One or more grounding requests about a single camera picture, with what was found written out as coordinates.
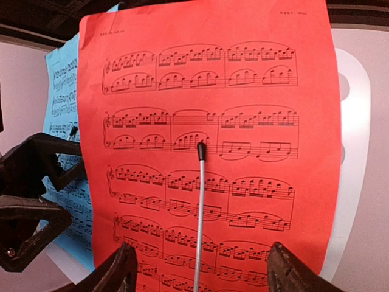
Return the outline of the red sheet music paper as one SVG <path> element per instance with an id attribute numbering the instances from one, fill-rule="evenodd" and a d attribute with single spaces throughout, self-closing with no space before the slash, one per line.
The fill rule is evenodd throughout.
<path id="1" fill-rule="evenodd" d="M 137 291 L 266 291 L 273 242 L 315 273 L 340 176 L 325 1 L 185 1 L 80 21 L 77 108 L 100 265 Z"/>

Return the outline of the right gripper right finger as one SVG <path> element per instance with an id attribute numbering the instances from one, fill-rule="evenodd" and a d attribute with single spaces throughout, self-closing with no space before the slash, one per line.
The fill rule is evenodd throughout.
<path id="1" fill-rule="evenodd" d="M 316 275 L 280 242 L 275 242 L 267 260 L 269 291 L 275 292 L 342 292 Z"/>

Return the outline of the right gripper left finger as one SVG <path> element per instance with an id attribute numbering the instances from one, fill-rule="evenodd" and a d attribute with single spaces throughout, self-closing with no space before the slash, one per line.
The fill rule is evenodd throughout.
<path id="1" fill-rule="evenodd" d="M 137 284 L 137 256 L 127 242 L 113 252 L 94 272 L 78 284 L 68 284 L 55 292 L 71 291 L 135 291 Z"/>

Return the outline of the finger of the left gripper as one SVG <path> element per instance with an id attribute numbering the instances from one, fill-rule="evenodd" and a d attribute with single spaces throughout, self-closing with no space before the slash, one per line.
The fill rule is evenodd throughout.
<path id="1" fill-rule="evenodd" d="M 43 197 L 1 195 L 1 268 L 24 271 L 71 223 L 66 209 Z"/>
<path id="2" fill-rule="evenodd" d="M 1 194 L 37 198 L 47 192 L 43 178 L 49 177 L 57 191 L 84 178 L 84 161 L 69 170 L 60 166 L 58 155 L 81 157 L 80 143 L 44 133 L 28 137 L 1 157 Z"/>

